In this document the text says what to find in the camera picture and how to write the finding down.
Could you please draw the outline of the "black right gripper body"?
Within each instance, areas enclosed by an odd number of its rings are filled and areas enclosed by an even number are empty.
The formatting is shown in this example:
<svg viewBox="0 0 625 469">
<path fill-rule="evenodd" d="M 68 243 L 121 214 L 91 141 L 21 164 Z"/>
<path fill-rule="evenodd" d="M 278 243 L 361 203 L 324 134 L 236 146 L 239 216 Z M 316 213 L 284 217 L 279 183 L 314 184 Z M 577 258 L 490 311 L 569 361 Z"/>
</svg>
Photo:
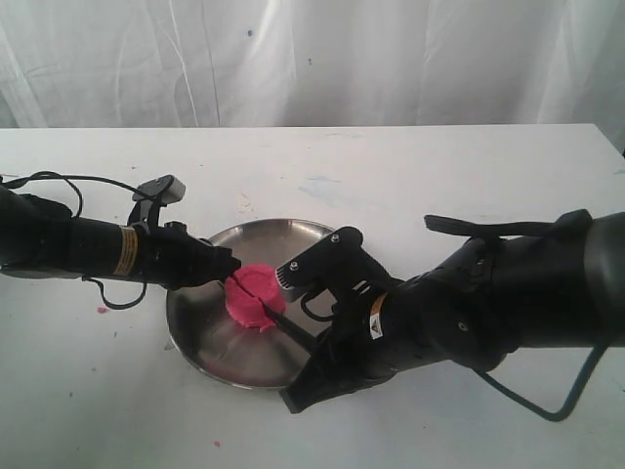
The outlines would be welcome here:
<svg viewBox="0 0 625 469">
<path fill-rule="evenodd" d="M 423 365 L 425 335 L 409 298 L 411 285 L 388 274 L 334 283 L 329 288 L 336 300 L 333 320 L 319 344 L 330 340 L 354 347 L 377 369 L 388 369 L 391 378 Z"/>
</svg>

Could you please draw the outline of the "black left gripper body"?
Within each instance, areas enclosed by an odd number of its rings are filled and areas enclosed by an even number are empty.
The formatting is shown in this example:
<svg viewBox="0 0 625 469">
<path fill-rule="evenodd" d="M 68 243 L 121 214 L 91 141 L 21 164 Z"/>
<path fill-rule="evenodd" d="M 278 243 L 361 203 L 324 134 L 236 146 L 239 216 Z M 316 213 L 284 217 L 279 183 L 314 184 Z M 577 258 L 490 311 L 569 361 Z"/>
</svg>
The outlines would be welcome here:
<svg viewBox="0 0 625 469">
<path fill-rule="evenodd" d="M 199 286 L 215 279 L 215 249 L 171 222 L 153 233 L 121 227 L 116 277 L 166 288 Z"/>
</svg>

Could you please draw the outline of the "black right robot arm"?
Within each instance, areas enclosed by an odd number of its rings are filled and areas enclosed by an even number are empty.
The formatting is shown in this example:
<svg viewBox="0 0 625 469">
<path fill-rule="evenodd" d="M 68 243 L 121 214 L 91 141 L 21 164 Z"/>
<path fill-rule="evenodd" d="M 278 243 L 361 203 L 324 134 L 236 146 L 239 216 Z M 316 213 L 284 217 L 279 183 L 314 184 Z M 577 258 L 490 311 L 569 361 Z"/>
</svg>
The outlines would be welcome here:
<svg viewBox="0 0 625 469">
<path fill-rule="evenodd" d="M 586 347 L 562 408 L 572 413 L 604 352 L 624 343 L 624 217 L 586 210 L 552 223 L 481 225 L 436 215 L 428 229 L 461 247 L 417 277 L 392 277 L 343 227 L 276 272 L 289 301 L 334 298 L 326 328 L 281 393 L 290 411 L 385 383 L 421 366 L 454 362 L 483 380 L 520 348 Z"/>
</svg>

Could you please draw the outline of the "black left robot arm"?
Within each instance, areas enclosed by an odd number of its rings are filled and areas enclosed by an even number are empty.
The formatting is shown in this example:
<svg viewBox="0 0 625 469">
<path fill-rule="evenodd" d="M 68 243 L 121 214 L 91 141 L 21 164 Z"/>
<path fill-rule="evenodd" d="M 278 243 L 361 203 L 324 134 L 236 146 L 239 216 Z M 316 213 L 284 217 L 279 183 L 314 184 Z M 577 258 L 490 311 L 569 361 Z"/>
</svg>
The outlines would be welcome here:
<svg viewBox="0 0 625 469">
<path fill-rule="evenodd" d="M 161 208 L 181 200 L 182 184 L 167 176 L 143 184 L 126 225 L 77 217 L 53 200 L 1 189 L 1 271 L 24 278 L 108 278 L 167 289 L 224 280 L 240 260 L 229 248 L 159 225 Z"/>
</svg>

